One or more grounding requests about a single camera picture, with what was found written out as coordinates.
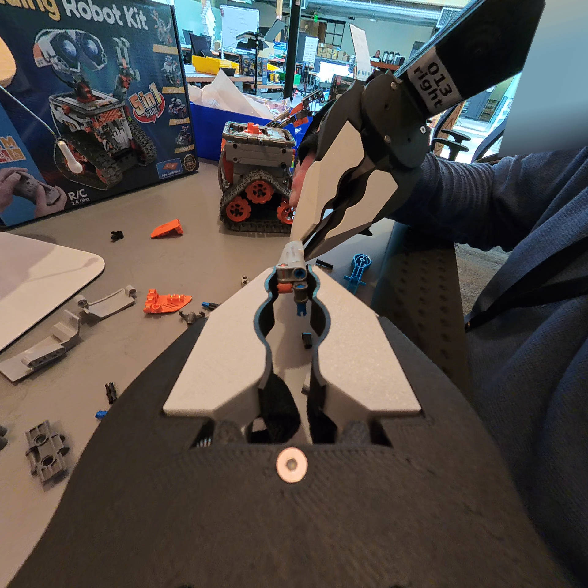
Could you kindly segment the tracked toy robot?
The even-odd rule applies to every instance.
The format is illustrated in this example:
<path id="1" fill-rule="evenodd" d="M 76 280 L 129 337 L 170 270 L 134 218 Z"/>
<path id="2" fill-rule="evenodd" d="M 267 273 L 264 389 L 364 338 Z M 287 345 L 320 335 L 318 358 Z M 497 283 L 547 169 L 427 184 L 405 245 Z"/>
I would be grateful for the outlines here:
<path id="1" fill-rule="evenodd" d="M 289 203 L 295 138 L 284 128 L 227 122 L 222 133 L 218 180 L 219 217 L 236 232 L 290 233 Z"/>

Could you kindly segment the person's right forearm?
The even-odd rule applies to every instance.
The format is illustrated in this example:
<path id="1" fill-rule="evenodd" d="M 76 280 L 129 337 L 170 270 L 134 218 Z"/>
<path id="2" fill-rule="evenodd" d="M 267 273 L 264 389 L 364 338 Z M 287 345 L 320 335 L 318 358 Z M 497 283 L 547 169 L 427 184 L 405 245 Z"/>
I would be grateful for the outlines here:
<path id="1" fill-rule="evenodd" d="M 426 155 L 412 194 L 388 217 L 483 251 L 587 236 L 587 148 L 505 157 L 495 165 Z"/>

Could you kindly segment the robot kit box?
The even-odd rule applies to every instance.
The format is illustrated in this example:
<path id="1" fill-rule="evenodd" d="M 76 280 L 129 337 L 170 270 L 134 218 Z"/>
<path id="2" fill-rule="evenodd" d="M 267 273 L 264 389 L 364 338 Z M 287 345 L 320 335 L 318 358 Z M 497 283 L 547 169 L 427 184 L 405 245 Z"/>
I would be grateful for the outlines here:
<path id="1" fill-rule="evenodd" d="M 1 229 L 199 166 L 172 1 L 1 1 L 17 74 L 1 92 Z"/>

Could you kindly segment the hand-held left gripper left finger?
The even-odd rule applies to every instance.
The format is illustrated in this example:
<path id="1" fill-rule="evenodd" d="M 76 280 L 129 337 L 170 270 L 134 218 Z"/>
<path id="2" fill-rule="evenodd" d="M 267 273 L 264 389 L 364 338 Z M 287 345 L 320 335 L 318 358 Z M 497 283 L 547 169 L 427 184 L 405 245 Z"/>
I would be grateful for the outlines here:
<path id="1" fill-rule="evenodd" d="M 266 269 L 206 319 L 163 405 L 167 416 L 196 416 L 247 427 L 260 417 L 270 443 L 300 428 L 292 394 L 273 371 L 266 340 L 275 324 L 275 269 Z"/>

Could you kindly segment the grey curved panel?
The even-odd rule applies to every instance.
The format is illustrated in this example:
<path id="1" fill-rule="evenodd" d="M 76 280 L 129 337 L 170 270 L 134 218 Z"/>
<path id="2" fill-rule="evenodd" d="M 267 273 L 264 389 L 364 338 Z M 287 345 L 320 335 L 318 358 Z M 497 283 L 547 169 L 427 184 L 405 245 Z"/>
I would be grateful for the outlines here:
<path id="1" fill-rule="evenodd" d="M 70 311 L 63 311 L 47 338 L 26 351 L 1 362 L 1 374 L 11 382 L 28 377 L 35 371 L 62 357 L 77 345 L 81 319 Z"/>
<path id="2" fill-rule="evenodd" d="M 128 307 L 135 305 L 136 288 L 128 285 L 123 289 L 116 290 L 110 295 L 98 299 L 94 302 L 88 302 L 84 295 L 77 295 L 75 302 L 81 308 L 80 315 L 85 315 L 92 319 L 106 319 Z"/>

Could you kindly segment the black pole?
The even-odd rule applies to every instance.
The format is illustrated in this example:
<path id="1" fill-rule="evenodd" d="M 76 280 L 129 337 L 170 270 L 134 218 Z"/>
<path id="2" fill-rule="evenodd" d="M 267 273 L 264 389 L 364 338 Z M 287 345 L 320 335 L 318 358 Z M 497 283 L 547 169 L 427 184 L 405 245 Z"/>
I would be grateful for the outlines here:
<path id="1" fill-rule="evenodd" d="M 283 99 L 289 99 L 293 96 L 293 81 L 296 70 L 296 53 L 298 47 L 301 3 L 302 1 L 291 1 L 290 4 Z"/>

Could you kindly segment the light grey beam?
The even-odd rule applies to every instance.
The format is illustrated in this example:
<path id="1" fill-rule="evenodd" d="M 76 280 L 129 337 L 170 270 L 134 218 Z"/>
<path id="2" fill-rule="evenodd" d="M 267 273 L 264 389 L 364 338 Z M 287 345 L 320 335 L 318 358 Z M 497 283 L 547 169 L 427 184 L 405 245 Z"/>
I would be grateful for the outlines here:
<path id="1" fill-rule="evenodd" d="M 296 268 L 306 268 L 305 251 L 300 240 L 287 243 L 282 251 L 278 263 L 275 265 L 277 281 L 281 283 L 294 283 L 293 271 Z"/>

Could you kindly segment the person's right hand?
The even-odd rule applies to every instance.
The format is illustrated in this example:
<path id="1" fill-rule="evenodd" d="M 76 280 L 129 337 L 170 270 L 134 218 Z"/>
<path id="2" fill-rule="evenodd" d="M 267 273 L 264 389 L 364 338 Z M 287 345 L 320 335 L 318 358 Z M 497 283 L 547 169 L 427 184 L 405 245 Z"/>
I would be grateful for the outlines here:
<path id="1" fill-rule="evenodd" d="M 292 186 L 290 189 L 289 205 L 291 208 L 296 209 L 302 192 L 303 183 L 306 177 L 306 173 L 309 165 L 312 164 L 310 156 L 307 156 L 305 160 L 300 163 L 297 162 L 295 170 L 293 172 Z"/>

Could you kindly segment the blue bin with white paper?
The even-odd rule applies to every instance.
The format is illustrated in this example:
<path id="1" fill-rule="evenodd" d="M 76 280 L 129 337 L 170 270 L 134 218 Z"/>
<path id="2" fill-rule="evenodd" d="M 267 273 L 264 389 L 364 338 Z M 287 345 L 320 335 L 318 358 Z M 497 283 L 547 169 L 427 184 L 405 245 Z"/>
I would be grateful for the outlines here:
<path id="1" fill-rule="evenodd" d="M 302 126 L 305 130 L 312 117 L 311 97 L 292 104 L 290 99 L 267 100 L 244 94 L 223 71 L 203 89 L 189 85 L 188 93 L 198 157 L 214 161 L 221 157 L 222 133 L 228 122 L 270 125 L 276 119 L 276 125 L 285 126 L 298 146 L 303 134 L 295 128 Z"/>

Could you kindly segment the yellow storage bin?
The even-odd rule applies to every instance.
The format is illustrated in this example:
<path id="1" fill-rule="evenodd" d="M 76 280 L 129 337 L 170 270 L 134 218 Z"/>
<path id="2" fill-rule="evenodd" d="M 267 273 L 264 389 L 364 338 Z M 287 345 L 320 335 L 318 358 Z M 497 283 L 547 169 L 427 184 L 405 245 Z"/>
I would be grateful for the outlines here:
<path id="1" fill-rule="evenodd" d="M 213 56 L 197 56 L 192 55 L 192 65 L 195 71 L 207 75 L 216 75 L 221 69 L 233 70 L 233 73 L 229 73 L 229 76 L 239 75 L 239 63 L 231 62 L 230 60 L 216 58 Z"/>

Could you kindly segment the teal separator tool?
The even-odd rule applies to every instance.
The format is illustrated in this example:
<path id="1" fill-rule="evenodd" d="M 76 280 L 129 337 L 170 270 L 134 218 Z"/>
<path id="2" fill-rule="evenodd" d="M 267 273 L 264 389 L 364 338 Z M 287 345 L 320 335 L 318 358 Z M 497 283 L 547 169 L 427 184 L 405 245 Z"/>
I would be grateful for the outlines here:
<path id="1" fill-rule="evenodd" d="M 371 258 L 367 254 L 356 254 L 352 259 L 349 275 L 344 275 L 346 289 L 353 295 L 357 294 L 360 287 L 366 286 L 363 280 L 364 273 L 371 266 Z"/>

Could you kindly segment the white tipped rod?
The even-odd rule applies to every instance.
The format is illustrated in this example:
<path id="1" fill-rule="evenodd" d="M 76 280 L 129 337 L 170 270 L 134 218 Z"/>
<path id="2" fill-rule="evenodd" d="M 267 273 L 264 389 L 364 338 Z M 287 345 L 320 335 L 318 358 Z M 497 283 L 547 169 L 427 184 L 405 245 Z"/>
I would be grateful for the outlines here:
<path id="1" fill-rule="evenodd" d="M 26 111 L 29 115 L 31 115 L 34 119 L 36 119 L 41 125 L 43 125 L 49 131 L 49 133 L 55 139 L 55 145 L 59 148 L 59 150 L 61 151 L 63 157 L 65 158 L 66 165 L 67 165 L 68 169 L 70 170 L 70 172 L 72 172 L 72 173 L 74 173 L 76 175 L 81 174 L 83 172 L 83 170 L 84 170 L 83 169 L 83 166 L 75 158 L 75 156 L 73 155 L 73 153 L 70 150 L 70 147 L 69 147 L 68 143 L 64 140 L 64 138 L 62 137 L 62 135 L 60 135 L 58 131 L 54 131 L 51 126 L 49 126 L 43 119 L 41 119 L 39 116 L 37 116 L 32 110 L 30 110 L 30 108 L 28 108 L 26 105 L 24 105 L 20 100 L 18 100 L 17 98 L 15 98 L 3 86 L 1 86 L 1 91 L 4 92 L 4 94 L 6 96 L 10 97 L 24 111 Z"/>

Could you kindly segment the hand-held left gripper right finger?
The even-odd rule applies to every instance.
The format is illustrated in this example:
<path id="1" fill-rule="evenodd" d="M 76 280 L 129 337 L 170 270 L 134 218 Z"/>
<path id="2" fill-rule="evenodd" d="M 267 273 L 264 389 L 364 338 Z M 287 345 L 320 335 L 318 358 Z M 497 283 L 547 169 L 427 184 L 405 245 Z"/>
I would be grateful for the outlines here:
<path id="1" fill-rule="evenodd" d="M 322 269 L 308 271 L 311 327 L 318 336 L 307 396 L 312 442 L 334 443 L 353 422 L 369 429 L 381 418 L 421 415 L 378 314 Z"/>

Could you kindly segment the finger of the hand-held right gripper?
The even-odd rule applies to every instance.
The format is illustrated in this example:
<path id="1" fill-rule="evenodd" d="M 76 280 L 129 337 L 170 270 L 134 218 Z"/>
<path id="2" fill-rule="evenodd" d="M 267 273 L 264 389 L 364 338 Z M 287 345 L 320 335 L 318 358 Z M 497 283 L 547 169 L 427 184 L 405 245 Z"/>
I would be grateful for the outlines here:
<path id="1" fill-rule="evenodd" d="M 398 189 L 393 176 L 384 171 L 373 171 L 366 182 L 351 188 L 350 195 L 360 196 L 351 204 L 341 203 L 322 220 L 314 236 L 305 246 L 305 258 L 312 259 L 370 227 L 375 217 Z"/>
<path id="2" fill-rule="evenodd" d="M 318 230 L 326 209 L 334 209 L 334 198 L 343 177 L 350 173 L 356 179 L 369 169 L 360 132 L 346 121 L 333 143 L 320 159 L 309 166 L 303 181 L 295 219 L 290 231 L 291 242 L 304 242 Z"/>

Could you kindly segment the orange flat panel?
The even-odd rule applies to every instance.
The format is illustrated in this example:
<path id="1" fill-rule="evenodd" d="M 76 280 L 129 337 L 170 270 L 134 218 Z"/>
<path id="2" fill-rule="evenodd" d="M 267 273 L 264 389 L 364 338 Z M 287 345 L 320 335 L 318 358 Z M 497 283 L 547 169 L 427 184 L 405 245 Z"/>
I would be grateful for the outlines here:
<path id="1" fill-rule="evenodd" d="M 192 296 L 172 294 L 161 295 L 156 289 L 148 290 L 143 312 L 147 314 L 161 314 L 178 312 L 192 301 Z"/>

